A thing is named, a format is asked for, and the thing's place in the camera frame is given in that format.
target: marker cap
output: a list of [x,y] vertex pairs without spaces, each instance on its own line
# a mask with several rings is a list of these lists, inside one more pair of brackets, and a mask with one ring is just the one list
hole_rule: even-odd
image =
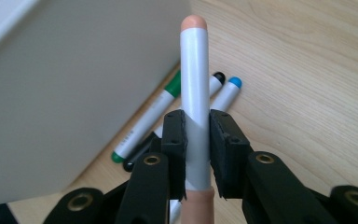
[[220,83],[222,83],[222,85],[225,83],[225,81],[226,81],[226,76],[225,76],[225,74],[223,74],[222,72],[215,72],[214,74],[213,74],[213,76],[215,77],[215,78],[217,78],[217,80],[219,80],[220,81]]
[[242,81],[238,77],[231,77],[228,81],[236,85],[239,89],[242,86]]
[[180,75],[180,70],[178,70],[170,83],[164,88],[164,90],[169,92],[174,98],[180,94]]
[[124,161],[124,158],[118,156],[118,154],[116,154],[116,152],[112,153],[112,161],[115,163],[121,163]]

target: white cardboard box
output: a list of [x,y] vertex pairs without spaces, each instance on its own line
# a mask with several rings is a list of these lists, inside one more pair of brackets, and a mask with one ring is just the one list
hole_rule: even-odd
[[0,203],[69,185],[178,62],[178,0],[0,0]]

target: wood grain surface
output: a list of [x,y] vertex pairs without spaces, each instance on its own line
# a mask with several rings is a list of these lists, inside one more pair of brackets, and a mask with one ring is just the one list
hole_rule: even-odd
[[[208,22],[210,72],[244,82],[228,113],[253,149],[276,154],[322,194],[358,186],[358,0],[190,2]],[[18,221],[41,223],[72,189],[107,192],[127,180],[110,154],[164,83],[68,189],[11,203]],[[241,201],[217,195],[214,216],[215,223],[245,223]]]

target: marker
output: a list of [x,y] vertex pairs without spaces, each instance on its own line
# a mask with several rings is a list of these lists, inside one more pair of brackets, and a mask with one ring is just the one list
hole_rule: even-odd
[[240,93],[241,86],[242,82],[238,77],[231,77],[214,98],[211,109],[226,111]]
[[[209,96],[213,96],[226,81],[226,76],[221,72],[216,72],[209,78]],[[159,125],[151,134],[149,134],[144,141],[138,144],[132,151],[132,153],[123,161],[123,169],[127,172],[132,172],[132,168],[135,165],[139,157],[144,155],[150,148],[154,138],[162,137],[162,127]]]
[[208,31],[200,16],[182,21],[181,92],[186,119],[186,200],[182,223],[214,223],[209,154]]
[[[228,107],[234,102],[238,93],[240,93],[242,82],[238,77],[232,77],[223,86],[222,90],[217,94],[211,105],[211,109],[226,112]],[[170,223],[180,215],[181,204],[178,200],[170,200]]]
[[112,160],[121,163],[131,153],[131,150],[150,130],[161,114],[168,108],[181,90],[181,72],[176,72],[171,82],[164,88],[157,100],[146,110],[138,122],[127,133],[112,153]]

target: white cylinder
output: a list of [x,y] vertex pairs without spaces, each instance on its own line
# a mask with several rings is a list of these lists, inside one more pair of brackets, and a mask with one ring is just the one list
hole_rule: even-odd
[[127,158],[136,144],[150,130],[161,114],[168,108],[174,97],[167,91],[162,91],[157,100],[147,109],[138,122],[117,145],[115,153],[121,158]]
[[[222,83],[214,76],[209,77],[209,97],[213,96],[220,88],[222,88]],[[154,131],[157,137],[162,138],[163,124],[160,124]]]
[[186,189],[211,187],[209,155],[208,32],[181,32],[181,94],[186,114]]
[[240,88],[238,86],[231,82],[227,82],[222,90],[216,95],[216,98],[214,98],[211,109],[227,111],[239,92]]

